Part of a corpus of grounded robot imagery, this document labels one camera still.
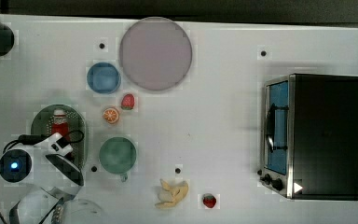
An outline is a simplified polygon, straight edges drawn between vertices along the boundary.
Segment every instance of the oven knob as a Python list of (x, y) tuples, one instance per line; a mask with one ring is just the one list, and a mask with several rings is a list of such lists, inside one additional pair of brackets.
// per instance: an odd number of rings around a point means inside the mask
[(283, 183), (280, 180), (280, 178), (276, 179), (276, 180), (272, 180), (271, 181), (271, 185), (273, 188), (275, 188), (276, 190), (281, 190), (283, 189)]
[(267, 185), (269, 185), (271, 183), (271, 176), (269, 174), (264, 175), (264, 183), (266, 183)]

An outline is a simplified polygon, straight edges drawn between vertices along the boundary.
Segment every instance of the blue bowl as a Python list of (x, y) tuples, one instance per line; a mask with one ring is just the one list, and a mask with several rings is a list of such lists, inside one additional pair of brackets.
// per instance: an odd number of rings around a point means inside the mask
[(87, 73), (89, 87), (100, 94), (115, 92), (121, 83), (118, 70), (110, 63), (96, 63)]

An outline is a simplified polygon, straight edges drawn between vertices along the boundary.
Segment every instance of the toaster oven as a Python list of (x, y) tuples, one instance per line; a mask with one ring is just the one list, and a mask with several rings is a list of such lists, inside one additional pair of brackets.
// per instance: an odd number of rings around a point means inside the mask
[(260, 182), (288, 199), (358, 201), (358, 77), (265, 84)]

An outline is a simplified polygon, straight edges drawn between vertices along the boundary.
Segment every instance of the green cup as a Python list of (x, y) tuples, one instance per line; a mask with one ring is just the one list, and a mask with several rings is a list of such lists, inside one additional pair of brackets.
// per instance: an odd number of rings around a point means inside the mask
[(127, 172), (136, 161), (136, 148), (125, 137), (113, 137), (103, 143), (100, 149), (100, 163), (109, 173), (120, 175), (121, 182), (128, 179)]

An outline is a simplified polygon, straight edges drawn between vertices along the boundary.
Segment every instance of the orange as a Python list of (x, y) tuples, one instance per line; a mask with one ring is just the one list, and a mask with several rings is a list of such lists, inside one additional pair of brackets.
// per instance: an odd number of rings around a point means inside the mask
[(103, 112), (103, 118), (106, 120), (106, 122), (110, 124), (118, 122), (119, 117), (120, 115), (118, 113), (118, 110), (116, 110), (114, 107), (107, 108)]

